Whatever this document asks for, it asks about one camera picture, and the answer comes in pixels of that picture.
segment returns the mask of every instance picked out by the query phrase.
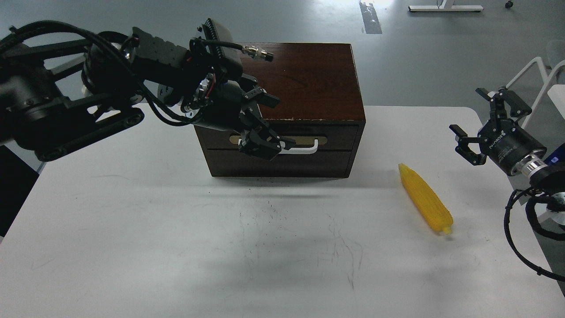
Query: table surface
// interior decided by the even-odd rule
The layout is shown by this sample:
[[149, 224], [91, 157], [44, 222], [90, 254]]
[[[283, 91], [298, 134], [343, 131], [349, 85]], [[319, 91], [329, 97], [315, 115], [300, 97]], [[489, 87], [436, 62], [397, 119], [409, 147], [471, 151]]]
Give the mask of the table surface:
[[[511, 192], [448, 129], [467, 108], [366, 107], [348, 179], [213, 178], [191, 127], [138, 126], [47, 164], [0, 244], [1, 317], [561, 317], [507, 245]], [[454, 219], [435, 234], [408, 164]], [[523, 209], [511, 230], [547, 267]]]

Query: electrical wire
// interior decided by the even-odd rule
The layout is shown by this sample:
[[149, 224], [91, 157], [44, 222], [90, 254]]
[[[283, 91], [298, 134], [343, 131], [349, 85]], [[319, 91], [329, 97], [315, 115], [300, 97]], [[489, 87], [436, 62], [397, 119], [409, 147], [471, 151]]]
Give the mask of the electrical wire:
[[212, 84], [210, 85], [210, 89], [206, 93], [206, 97], [210, 97], [210, 93], [212, 93], [214, 86], [216, 86], [216, 74], [214, 74], [214, 76], [212, 77]]
[[236, 50], [242, 50], [244, 47], [241, 44], [232, 43], [232, 42], [225, 42], [225, 41], [217, 41], [217, 40], [203, 40], [201, 38], [194, 39], [196, 42], [200, 42], [206, 46], [223, 46], [225, 48], [232, 48]]
[[504, 214], [504, 234], [506, 235], [506, 240], [508, 241], [510, 248], [512, 248], [512, 250], [514, 251], [514, 254], [516, 254], [516, 256], [524, 264], [526, 264], [526, 266], [535, 270], [538, 275], [540, 275], [540, 276], [543, 275], [545, 277], [549, 277], [549, 278], [554, 279], [556, 281], [565, 282], [565, 276], [561, 276], [561, 275], [555, 274], [553, 272], [550, 272], [546, 269], [543, 269], [540, 266], [529, 261], [527, 258], [525, 258], [520, 252], [518, 252], [518, 249], [516, 248], [516, 245], [514, 245], [514, 241], [512, 240], [512, 236], [510, 235], [510, 210], [512, 210], [512, 207], [514, 206], [514, 204], [522, 196], [524, 196], [524, 195], [534, 196], [534, 194], [532, 193], [533, 190], [534, 190], [533, 187], [530, 187], [526, 190], [521, 191], [518, 195], [516, 195], [516, 193], [518, 193], [518, 191], [520, 191], [520, 190], [514, 190], [512, 192], [512, 194], [510, 195], [510, 198], [508, 199], [508, 204], [505, 207], [506, 212]]
[[[50, 33], [74, 33], [80, 35], [81, 37], [92, 42], [94, 45], [97, 45], [103, 53], [105, 53], [110, 58], [114, 59], [126, 71], [126, 73], [132, 78], [136, 86], [141, 91], [141, 94], [147, 100], [153, 113], [155, 113], [155, 115], [161, 121], [163, 121], [166, 124], [170, 124], [172, 126], [185, 126], [187, 124], [191, 124], [194, 122], [192, 119], [189, 119], [182, 115], [178, 115], [177, 113], [169, 109], [167, 105], [162, 103], [137, 77], [137, 75], [131, 69], [129, 62], [125, 60], [125, 58], [120, 54], [120, 52], [111, 43], [109, 43], [100, 35], [97, 35], [91, 31], [87, 31], [64, 22], [50, 21], [50, 20], [33, 22], [24, 25], [19, 29], [12, 27], [10, 28], [10, 31], [12, 32], [12, 34], [8, 35], [7, 37], [3, 38], [0, 41], [0, 54], [4, 53], [8, 49], [11, 49], [18, 43], [21, 43], [27, 39], [40, 35], [46, 35]], [[162, 116], [161, 113], [157, 111], [153, 103], [157, 104], [157, 106], [161, 108], [161, 110], [163, 110], [169, 117], [178, 120], [179, 123], [168, 120], [164, 116]]]

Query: brown wooden box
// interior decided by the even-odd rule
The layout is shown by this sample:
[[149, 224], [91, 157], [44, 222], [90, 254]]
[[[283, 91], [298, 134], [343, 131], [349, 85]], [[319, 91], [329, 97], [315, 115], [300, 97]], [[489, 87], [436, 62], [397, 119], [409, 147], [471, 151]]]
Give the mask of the brown wooden box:
[[281, 99], [263, 117], [282, 136], [319, 136], [314, 154], [280, 154], [272, 161], [240, 153], [234, 132], [195, 126], [214, 177], [347, 178], [365, 126], [363, 101], [349, 44], [262, 43], [273, 62], [242, 57], [244, 72]]

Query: drawer handle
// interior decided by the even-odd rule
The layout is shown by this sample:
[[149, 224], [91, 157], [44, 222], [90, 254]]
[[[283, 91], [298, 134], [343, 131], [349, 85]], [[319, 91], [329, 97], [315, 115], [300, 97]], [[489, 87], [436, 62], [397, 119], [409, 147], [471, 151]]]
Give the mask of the drawer handle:
[[279, 154], [313, 154], [318, 151], [318, 139], [314, 139], [314, 145], [309, 148], [290, 148], [288, 150], [281, 150]]

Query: yellow corn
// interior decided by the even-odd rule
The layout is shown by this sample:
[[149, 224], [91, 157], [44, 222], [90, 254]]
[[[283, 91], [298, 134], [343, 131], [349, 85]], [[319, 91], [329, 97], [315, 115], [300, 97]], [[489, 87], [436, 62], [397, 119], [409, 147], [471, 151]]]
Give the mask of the yellow corn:
[[453, 218], [451, 213], [433, 192], [432, 188], [414, 170], [399, 164], [400, 179], [412, 202], [416, 205], [429, 227], [434, 231], [451, 234]]

